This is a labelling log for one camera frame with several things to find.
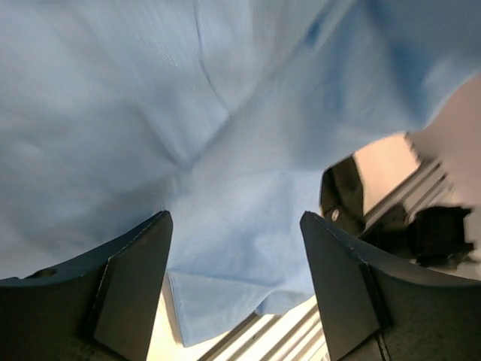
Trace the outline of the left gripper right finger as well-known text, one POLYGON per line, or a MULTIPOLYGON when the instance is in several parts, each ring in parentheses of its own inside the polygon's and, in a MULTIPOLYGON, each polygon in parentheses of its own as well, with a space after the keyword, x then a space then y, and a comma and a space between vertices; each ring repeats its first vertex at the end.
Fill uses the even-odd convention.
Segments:
POLYGON ((306 212, 301 232, 332 360, 478 360, 480 283, 391 255, 306 212))

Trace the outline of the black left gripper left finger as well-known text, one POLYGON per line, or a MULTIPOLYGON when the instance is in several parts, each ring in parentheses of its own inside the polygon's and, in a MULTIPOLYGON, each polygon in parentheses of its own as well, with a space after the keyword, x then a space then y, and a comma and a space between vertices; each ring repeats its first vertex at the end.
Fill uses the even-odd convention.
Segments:
POLYGON ((124 235, 1 282, 3 360, 144 360, 173 222, 161 211, 124 235))

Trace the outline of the light blue shirt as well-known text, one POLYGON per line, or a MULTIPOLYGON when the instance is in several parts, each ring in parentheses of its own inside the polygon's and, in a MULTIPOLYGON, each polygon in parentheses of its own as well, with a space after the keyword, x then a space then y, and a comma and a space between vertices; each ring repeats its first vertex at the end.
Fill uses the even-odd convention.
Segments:
POLYGON ((186 346, 282 314, 322 171, 479 70, 478 1, 3 1, 1 275, 168 210, 186 346))

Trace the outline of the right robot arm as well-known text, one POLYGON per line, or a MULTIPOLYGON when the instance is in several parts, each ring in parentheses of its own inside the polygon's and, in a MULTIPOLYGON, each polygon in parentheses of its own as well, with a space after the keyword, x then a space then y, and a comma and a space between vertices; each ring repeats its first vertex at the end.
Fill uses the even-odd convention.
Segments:
POLYGON ((472 208, 433 206, 417 212, 407 227, 407 246, 421 267, 457 269, 474 250, 464 219, 472 208))

